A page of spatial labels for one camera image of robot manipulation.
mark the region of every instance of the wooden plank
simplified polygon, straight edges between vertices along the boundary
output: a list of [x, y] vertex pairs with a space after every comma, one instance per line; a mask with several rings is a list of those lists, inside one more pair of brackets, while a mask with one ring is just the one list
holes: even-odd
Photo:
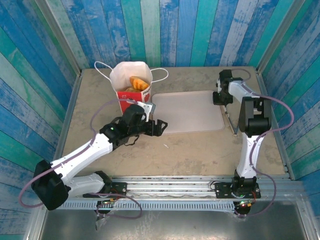
[[206, 67], [219, 66], [238, 0], [219, 0], [205, 58]]
[[320, 193], [309, 196], [309, 201], [312, 206], [315, 216], [320, 215]]
[[84, 5], [82, 1], [75, 0], [61, 0], [61, 2], [88, 60], [89, 67], [93, 68], [95, 61], [102, 61], [102, 58], [88, 22]]
[[[293, 113], [294, 113], [294, 123], [302, 117], [310, 108], [312, 108], [317, 102], [320, 101], [320, 78], [308, 89], [308, 91], [303, 94], [299, 100], [293, 105], [290, 106]], [[284, 126], [288, 124], [291, 120], [291, 116], [286, 110], [285, 107], [283, 107], [285, 110], [283, 111], [284, 116], [278, 121], [279, 126]], [[277, 117], [279, 118], [279, 110], [282, 108], [277, 107], [275, 114], [277, 114]]]
[[[300, 10], [298, 11], [298, 13], [296, 14], [296, 16], [294, 17], [291, 25], [289, 26], [289, 28], [287, 29], [287, 31], [285, 32], [284, 36], [282, 37], [279, 45], [276, 47], [272, 57], [270, 58], [269, 62], [267, 63], [265, 69], [263, 70], [262, 75], [263, 76], [267, 76], [268, 72], [271, 68], [271, 66], [273, 65], [273, 63], [275, 62], [275, 60], [277, 59], [277, 57], [279, 56], [281, 50], [284, 48], [285, 44], [287, 43], [288, 39], [290, 38], [290, 36], [293, 34], [293, 32], [295, 31], [296, 27], [298, 26], [300, 20], [303, 18], [303, 16], [305, 15], [306, 11], [308, 10], [308, 7], [310, 6], [310, 4], [312, 3], [313, 0], [305, 0], [303, 5], [301, 6]], [[286, 3], [286, 1], [280, 1], [275, 9], [275, 12], [277, 11], [277, 9], [279, 8], [279, 6], [283, 3]]]
[[288, 41], [286, 42], [285, 46], [281, 50], [280, 54], [278, 55], [277, 59], [274, 61], [269, 73], [266, 75], [266, 79], [272, 80], [266, 81], [266, 87], [273, 84], [273, 79], [276, 78], [280, 68], [285, 63], [285, 61], [290, 56], [292, 50], [295, 48], [295, 46], [300, 41], [301, 37], [305, 34], [307, 29], [309, 28], [310, 24], [313, 22], [315, 17], [318, 15], [318, 12], [320, 11], [320, 1], [314, 0], [312, 4], [309, 6], [307, 12], [304, 14], [303, 18], [297, 25], [295, 31], [290, 36]]
[[17, 24], [10, 17], [8, 11], [4, 8], [4, 6], [0, 3], [0, 27], [3, 31], [8, 35], [8, 37], [12, 40], [12, 42], [16, 45], [16, 47], [20, 50], [20, 52], [24, 55], [27, 61], [31, 64], [31, 66], [36, 70], [39, 76], [42, 79], [48, 78], [48, 81], [52, 81], [60, 85], [61, 91], [63, 91], [67, 98], [71, 96], [72, 89], [70, 85], [64, 80], [64, 77], [57, 78], [54, 74], [52, 74], [53, 69], [51, 69], [48, 63], [45, 64], [45, 60], [43, 61], [33, 46], [30, 44], [25, 35], [21, 32]]
[[[69, 92], [69, 94], [71, 94], [71, 91], [72, 91], [71, 86], [68, 84], [68, 81], [66, 80], [65, 76], [61, 72], [59, 66], [54, 61], [50, 53], [48, 52], [42, 39], [37, 35], [36, 30], [32, 27], [28, 19], [25, 17], [24, 13], [21, 11], [19, 6], [17, 5], [17, 2], [12, 2], [11, 0], [2, 0], [1, 6], [2, 7], [0, 7], [1, 9], [0, 13], [4, 12], [3, 25], [6, 26], [6, 27], [3, 27], [3, 30], [6, 33], [7, 31], [8, 32], [21, 31], [23, 35], [26, 37], [26, 39], [28, 40], [29, 44], [32, 46], [32, 48], [35, 50], [38, 56], [42, 59], [43, 63], [49, 68], [51, 74], [54, 75], [56, 79], [59, 79], [62, 83], [65, 83], [64, 87], [67, 90], [66, 93]], [[11, 22], [11, 21], [14, 21], [13, 23], [13, 25], [15, 25], [14, 28], [12, 28], [11, 23], [10, 23], [10, 26], [7, 25], [8, 22]], [[20, 49], [18, 44], [13, 39], [12, 41]]]
[[239, 0], [219, 66], [233, 66], [258, 0]]
[[34, 176], [34, 173], [9, 160], [0, 157], [0, 183], [22, 189]]
[[70, 86], [73, 86], [76, 80], [76, 73], [72, 70], [70, 71], [67, 63], [60, 55], [58, 49], [52, 42], [49, 34], [47, 33], [44, 25], [38, 18], [37, 13], [35, 12], [31, 2], [28, 0], [17, 0], [17, 5], [20, 8], [21, 12], [24, 14], [25, 18], [28, 20], [29, 24], [33, 27], [41, 41], [44, 43], [47, 51], [53, 58], [54, 62], [59, 67], [61, 73], [64, 75], [66, 81]]
[[56, 145], [59, 135], [0, 78], [0, 105], [15, 115], [48, 143]]
[[315, 126], [312, 130], [307, 132], [292, 145], [290, 145], [286, 152], [290, 159], [290, 162], [294, 162], [307, 153], [311, 152], [320, 146], [320, 124]]
[[257, 67], [294, 0], [279, 0], [248, 63]]
[[114, 68], [117, 60], [112, 47], [106, 17], [100, 0], [82, 0], [86, 18], [90, 24], [102, 62]]
[[161, 66], [176, 65], [179, 0], [160, 0]]
[[0, 71], [0, 78], [32, 107], [56, 133], [60, 134], [63, 125], [62, 121], [1, 53], [0, 66], [4, 69]]
[[40, 8], [38, 7], [37, 3], [35, 0], [29, 0], [30, 4], [32, 5], [32, 8], [34, 10], [34, 12], [36, 13], [37, 17], [39, 18], [39, 20], [41, 21], [41, 24], [43, 25], [45, 31], [47, 32], [47, 34], [49, 35], [52, 43], [54, 44], [54, 46], [56, 47], [57, 51], [59, 52], [59, 54], [61, 55], [61, 57], [63, 58], [66, 66], [68, 67], [68, 69], [70, 70], [70, 72], [72, 74], [74, 74], [74, 78], [77, 77], [77, 74], [75, 73], [75, 70], [72, 68], [69, 59], [67, 58], [64, 50], [62, 49], [58, 39], [56, 38], [54, 32], [52, 31], [51, 27], [49, 26], [45, 16], [42, 14]]
[[141, 0], [142, 25], [146, 63], [149, 67], [161, 66], [160, 9], [158, 1]]
[[273, 94], [270, 94], [275, 98], [282, 100], [283, 97], [287, 94], [288, 90], [290, 90], [296, 84], [296, 82], [299, 81], [301, 76], [308, 70], [308, 68], [315, 62], [315, 60], [317, 60], [319, 56], [320, 34], [314, 39], [313, 43], [308, 47], [308, 49], [302, 56], [292, 56], [292, 58], [298, 58], [297, 62], [293, 61], [291, 63], [292, 65], [288, 67], [288, 69], [291, 68], [291, 70], [288, 73], [287, 77], [285, 79], [281, 79], [279, 87], [274, 90]]
[[199, 0], [193, 37], [191, 67], [203, 67], [219, 0]]
[[320, 15], [316, 17], [294, 49], [291, 49], [287, 60], [283, 63], [272, 85], [267, 91], [275, 98], [282, 98], [294, 82], [299, 79], [320, 54]]
[[109, 28], [109, 34], [111, 36], [116, 61], [118, 63], [128, 62], [131, 60], [131, 56], [121, 1], [102, 0], [101, 3], [107, 26]]
[[47, 0], [46, 2], [48, 3], [48, 6], [50, 7], [51, 12], [53, 13], [55, 20], [59, 24], [65, 39], [69, 43], [69, 47], [71, 48], [74, 54], [74, 57], [79, 65], [79, 68], [80, 69], [89, 68], [86, 55], [80, 45], [78, 37], [68, 18], [67, 12], [63, 4], [61, 3], [61, 0]]
[[121, 0], [132, 61], [146, 61], [140, 0]]
[[[31, 213], [31, 208], [25, 208], [18, 202], [18, 196], [21, 189], [0, 183], [0, 209], [19, 211], [23, 213]], [[26, 191], [23, 194], [22, 201], [25, 204], [33, 205], [39, 202], [38, 197], [33, 192]]]
[[176, 40], [176, 67], [189, 67], [195, 35], [199, 0], [179, 2], [178, 33]]
[[0, 131], [0, 156], [30, 171], [43, 158]]
[[287, 148], [320, 123], [320, 101], [300, 117], [283, 135]]
[[0, 115], [0, 131], [23, 144], [44, 159], [52, 160], [54, 158], [55, 147], [57, 146], [58, 141], [54, 142], [54, 146], [50, 145], [2, 105], [0, 105]]
[[[295, 85], [288, 91], [282, 101], [288, 104], [289, 107], [299, 100], [299, 98], [305, 94], [306, 91], [319, 79], [320, 76], [320, 56], [313, 62], [313, 64], [307, 69], [307, 71], [300, 77], [300, 79], [295, 83]], [[278, 105], [274, 114], [279, 120], [280, 117], [287, 110]]]
[[304, 190], [308, 196], [312, 194], [320, 193], [319, 179], [320, 179], [320, 169], [308, 175], [305, 175], [299, 179], [299, 181], [303, 182]]
[[0, 209], [0, 234], [25, 234], [30, 213]]
[[23, 234], [6, 234], [6, 235], [0, 235], [0, 240], [23, 240], [24, 235]]
[[294, 177], [299, 179], [320, 169], [320, 147], [291, 163]]
[[5, 56], [19, 74], [51, 107], [59, 119], [63, 121], [65, 119], [69, 99], [61, 91], [59, 85], [56, 82], [48, 81], [48, 79], [45, 78], [46, 85], [2, 28], [0, 28], [0, 39], [0, 53]]
[[259, 0], [233, 63], [248, 65], [279, 0]]

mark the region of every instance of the purple cable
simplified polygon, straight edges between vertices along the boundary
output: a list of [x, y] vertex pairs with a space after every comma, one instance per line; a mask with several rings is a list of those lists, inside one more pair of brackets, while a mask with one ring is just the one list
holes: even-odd
[[139, 214], [137, 216], [121, 216], [121, 215], [117, 215], [117, 214], [102, 214], [99, 212], [99, 208], [103, 207], [105, 204], [100, 204], [99, 206], [96, 207], [96, 214], [98, 216], [101, 217], [114, 217], [114, 218], [119, 218], [119, 219], [128, 219], [128, 220], [134, 220], [134, 219], [138, 219], [142, 216], [142, 207], [141, 204], [139, 202], [137, 202], [135, 199], [133, 199], [130, 196], [127, 195], [123, 195], [123, 194], [118, 194], [118, 193], [90, 193], [91, 195], [97, 195], [97, 196], [105, 196], [105, 197], [124, 197], [127, 198], [131, 201], [133, 201], [135, 204], [138, 205], [138, 207], [140, 208]]
[[[291, 108], [285, 104], [283, 101], [280, 101], [279, 99], [276, 99], [272, 96], [265, 96], [265, 95], [260, 95], [260, 94], [257, 94], [253, 91], [251, 91], [251, 89], [247, 88], [245, 85], [242, 84], [242, 87], [244, 89], [246, 89], [248, 92], [250, 92], [251, 94], [253, 95], [256, 95], [258, 97], [262, 97], [262, 98], [265, 98], [265, 99], [270, 99], [272, 101], [275, 101], [281, 105], [283, 105], [290, 113], [291, 115], [291, 121], [288, 125], [285, 125], [283, 127], [279, 127], [279, 128], [276, 128], [276, 129], [271, 129], [271, 130], [268, 130], [264, 133], [262, 133], [260, 136], [257, 137], [257, 139], [255, 140], [253, 146], [252, 146], [252, 149], [250, 151], [250, 156], [249, 156], [249, 160], [250, 160], [250, 166], [252, 167], [252, 169], [257, 173], [257, 174], [260, 174], [260, 175], [264, 175], [266, 177], [268, 177], [269, 179], [271, 179], [272, 183], [273, 183], [273, 186], [274, 186], [274, 193], [273, 193], [273, 197], [272, 197], [272, 200], [270, 201], [270, 203], [268, 204], [268, 206], [266, 206], [263, 210], [259, 211], [259, 212], [256, 212], [256, 213], [253, 213], [253, 214], [250, 214], [248, 216], [257, 216], [257, 215], [260, 215], [260, 214], [263, 214], [265, 211], [267, 211], [271, 205], [274, 203], [275, 199], [276, 199], [276, 195], [277, 195], [277, 185], [276, 185], [276, 181], [272, 178], [272, 176], [266, 174], [266, 173], [263, 173], [261, 171], [259, 171], [258, 169], [256, 169], [254, 166], [253, 166], [253, 162], [252, 162], [252, 155], [254, 153], [254, 150], [255, 150], [255, 147], [257, 145], [257, 142], [260, 138], [264, 137], [265, 135], [267, 135], [268, 133], [273, 133], [273, 132], [277, 132], [277, 131], [281, 131], [281, 130], [284, 130], [284, 129], [287, 129], [289, 128], [293, 123], [294, 123], [294, 120], [295, 120], [295, 115], [293, 113], [293, 111], [291, 110]], [[247, 215], [246, 214], [239, 214], [236, 210], [234, 210], [234, 212], [240, 217], [240, 218], [244, 218], [246, 217]]]
[[92, 118], [91, 118], [91, 120], [90, 120], [90, 129], [91, 129], [92, 132], [93, 132], [93, 137], [92, 137], [90, 143], [89, 143], [83, 150], [81, 150], [80, 152], [78, 152], [77, 154], [73, 155], [72, 157], [64, 160], [63, 162], [59, 163], [58, 165], [56, 165], [56, 166], [48, 169], [47, 171], [42, 172], [42, 173], [39, 174], [38, 176], [36, 176], [36, 177], [34, 177], [33, 179], [31, 179], [31, 180], [22, 188], [22, 190], [20, 191], [19, 196], [18, 196], [18, 202], [19, 202], [19, 204], [20, 204], [22, 207], [28, 208], [28, 209], [33, 209], [33, 208], [37, 208], [37, 207], [40, 207], [40, 206], [43, 205], [42, 202], [40, 202], [40, 203], [38, 203], [38, 204], [36, 204], [36, 205], [27, 205], [27, 204], [24, 204], [24, 203], [22, 202], [22, 196], [23, 196], [23, 194], [25, 193], [25, 191], [27, 190], [27, 188], [28, 188], [32, 183], [34, 183], [35, 181], [37, 181], [38, 179], [40, 179], [40, 178], [42, 178], [43, 176], [51, 173], [52, 171], [54, 171], [54, 170], [56, 170], [57, 168], [59, 168], [61, 165], [66, 164], [67, 162], [71, 161], [72, 159], [80, 156], [80, 155], [83, 154], [85, 151], [87, 151], [87, 150], [90, 148], [90, 146], [95, 142], [96, 135], [97, 135], [96, 130], [92, 127], [92, 123], [93, 123], [95, 117], [96, 117], [96, 116], [98, 115], [98, 113], [99, 113], [102, 109], [104, 109], [106, 106], [108, 106], [108, 105], [110, 105], [110, 104], [117, 103], [117, 102], [130, 102], [130, 103], [133, 103], [133, 104], [137, 104], [136, 101], [130, 100], [130, 99], [114, 99], [114, 100], [108, 101], [108, 102], [106, 102], [105, 104], [103, 104], [103, 105], [93, 114], [93, 116], [92, 116]]

